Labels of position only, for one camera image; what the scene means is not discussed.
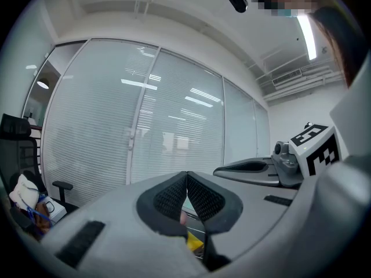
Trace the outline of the ceiling strip light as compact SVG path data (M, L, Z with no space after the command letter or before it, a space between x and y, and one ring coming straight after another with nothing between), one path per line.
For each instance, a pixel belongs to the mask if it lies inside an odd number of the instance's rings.
M297 20L299 22L301 31L304 36L305 44L307 47L308 59L310 61L314 60L317 57L317 50L316 50L314 34L311 28L309 18L306 15L301 15L301 16L297 16Z

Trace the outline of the yellow tray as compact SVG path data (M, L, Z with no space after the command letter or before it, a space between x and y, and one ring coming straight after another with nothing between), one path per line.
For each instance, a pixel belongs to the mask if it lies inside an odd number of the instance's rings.
M189 198L186 198L182 205L180 223L187 229L188 248L197 259L202 260L205 251L206 231Z

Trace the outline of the white air vent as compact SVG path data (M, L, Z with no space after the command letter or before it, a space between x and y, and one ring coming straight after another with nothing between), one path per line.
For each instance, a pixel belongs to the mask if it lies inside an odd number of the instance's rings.
M272 84L277 87L280 85L283 85L284 83L288 83L290 81L296 80L298 78L301 78L303 76L301 69L296 69L293 71L290 71L286 74L283 74L277 78L274 78L272 80Z

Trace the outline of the black mesh office chair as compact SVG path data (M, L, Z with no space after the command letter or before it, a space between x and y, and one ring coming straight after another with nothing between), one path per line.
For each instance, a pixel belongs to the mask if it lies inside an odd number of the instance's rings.
M45 197L50 196L39 170L40 155L37 144L39 139L32 137L31 132L32 127L27 120L8 114L2 115L0 121L0 177L10 202L9 212L13 220L25 233L40 240L42 235L36 232L33 218L34 214L49 217L46 205L42 201ZM15 188L21 174L33 182L39 190L39 200L34 209L20 209L10 199L9 194ZM71 191L73 185L64 181L54 181L52 185L59 189L60 198L50 198L64 206L67 214L75 211L77 206L67 203L65 199L65 192Z

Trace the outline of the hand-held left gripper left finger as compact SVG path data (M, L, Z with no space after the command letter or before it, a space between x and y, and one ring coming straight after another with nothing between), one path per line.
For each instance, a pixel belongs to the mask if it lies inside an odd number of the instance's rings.
M187 173L115 188L63 218L42 246L82 278L200 278L180 223Z

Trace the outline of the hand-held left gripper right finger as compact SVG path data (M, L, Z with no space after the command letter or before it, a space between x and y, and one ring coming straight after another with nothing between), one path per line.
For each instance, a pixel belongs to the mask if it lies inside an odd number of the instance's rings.
M273 228L296 193L189 171L187 195L205 228L203 264L214 271L246 253Z

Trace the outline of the brown bag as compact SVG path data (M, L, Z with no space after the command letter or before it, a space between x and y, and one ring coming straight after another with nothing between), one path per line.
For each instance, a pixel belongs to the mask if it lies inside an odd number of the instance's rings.
M36 232L40 235L47 234L53 226L53 222L49 217L34 214L33 223L36 227Z

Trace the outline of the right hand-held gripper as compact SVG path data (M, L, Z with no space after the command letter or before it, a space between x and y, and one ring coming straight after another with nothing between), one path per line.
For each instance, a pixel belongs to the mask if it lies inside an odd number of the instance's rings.
M249 158L224 167L263 167L259 171L215 170L213 175L262 186L294 188L304 179L320 175L340 160L339 139L334 126L312 124L287 142L278 141L271 158Z

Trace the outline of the white ceiling pipes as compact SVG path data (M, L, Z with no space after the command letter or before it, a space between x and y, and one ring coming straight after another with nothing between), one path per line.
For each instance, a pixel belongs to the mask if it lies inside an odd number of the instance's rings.
M301 78L284 83L283 85L277 87L272 84L272 80L288 72L275 76L265 75L261 77L259 79L259 85L263 93L263 99L269 103L280 98L294 95L296 93L314 89L318 86L324 86L344 80L343 71L338 67L332 58L296 69L301 69L303 74Z

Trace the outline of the white cardboard box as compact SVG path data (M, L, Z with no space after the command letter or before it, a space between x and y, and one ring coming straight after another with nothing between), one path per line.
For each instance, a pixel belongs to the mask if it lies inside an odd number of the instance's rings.
M64 206L48 196L43 199L42 203L46 205L52 224L56 224L67 214Z

